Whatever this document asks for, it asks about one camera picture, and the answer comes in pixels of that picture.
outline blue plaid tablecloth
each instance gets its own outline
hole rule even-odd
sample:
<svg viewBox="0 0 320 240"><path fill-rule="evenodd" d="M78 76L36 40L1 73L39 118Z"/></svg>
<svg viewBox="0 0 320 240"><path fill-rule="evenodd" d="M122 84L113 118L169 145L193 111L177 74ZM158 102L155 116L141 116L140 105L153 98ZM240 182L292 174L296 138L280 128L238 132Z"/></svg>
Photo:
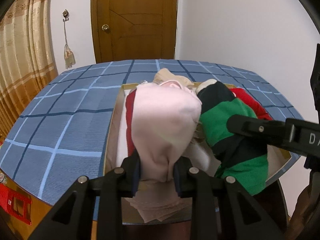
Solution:
<svg viewBox="0 0 320 240"><path fill-rule="evenodd" d="M65 71L19 117L0 150L0 168L29 193L55 204L81 175L101 176L111 114L119 88L151 82L161 68L203 82L214 78L245 88L276 120L301 115L254 72L208 62L126 60ZM278 179L292 159L268 183Z"/></svg>

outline curtain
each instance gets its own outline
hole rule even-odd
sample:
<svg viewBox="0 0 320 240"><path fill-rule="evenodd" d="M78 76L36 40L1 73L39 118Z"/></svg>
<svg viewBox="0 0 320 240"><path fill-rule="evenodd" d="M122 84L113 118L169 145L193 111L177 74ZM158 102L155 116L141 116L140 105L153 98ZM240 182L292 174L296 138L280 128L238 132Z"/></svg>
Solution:
<svg viewBox="0 0 320 240"><path fill-rule="evenodd" d="M0 22L0 141L30 101L57 76L48 0L15 0Z"/></svg>

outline green fabric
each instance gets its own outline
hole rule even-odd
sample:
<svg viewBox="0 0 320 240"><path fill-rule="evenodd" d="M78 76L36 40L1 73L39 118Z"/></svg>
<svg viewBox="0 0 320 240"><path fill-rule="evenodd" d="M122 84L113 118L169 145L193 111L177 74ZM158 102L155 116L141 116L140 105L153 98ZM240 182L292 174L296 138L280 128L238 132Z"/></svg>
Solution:
<svg viewBox="0 0 320 240"><path fill-rule="evenodd" d="M215 177L224 179L233 176L249 192L251 196L260 193L266 187L268 178L267 155L263 155L231 168L218 168Z"/></svg>
<svg viewBox="0 0 320 240"><path fill-rule="evenodd" d="M218 141L233 135L227 129L227 121L234 114L257 118L254 111L239 98L221 102L201 114L200 122L210 147L214 146Z"/></svg>

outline door knob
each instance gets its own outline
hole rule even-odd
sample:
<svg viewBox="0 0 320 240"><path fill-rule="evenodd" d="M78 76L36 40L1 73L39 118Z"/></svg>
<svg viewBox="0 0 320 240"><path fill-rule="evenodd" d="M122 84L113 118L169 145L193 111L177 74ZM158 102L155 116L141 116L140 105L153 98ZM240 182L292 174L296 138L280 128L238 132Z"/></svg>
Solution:
<svg viewBox="0 0 320 240"><path fill-rule="evenodd" d="M102 25L102 30L106 31L108 29L109 29L109 25L108 24Z"/></svg>

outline tassel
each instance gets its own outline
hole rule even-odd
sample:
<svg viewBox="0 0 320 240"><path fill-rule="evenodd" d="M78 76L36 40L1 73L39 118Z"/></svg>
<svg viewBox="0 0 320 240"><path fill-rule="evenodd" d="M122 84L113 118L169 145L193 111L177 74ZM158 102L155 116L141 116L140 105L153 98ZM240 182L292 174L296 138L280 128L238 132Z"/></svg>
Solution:
<svg viewBox="0 0 320 240"><path fill-rule="evenodd" d="M69 48L68 44L64 46L64 60L66 61L66 68L71 68L76 63L75 56Z"/></svg>

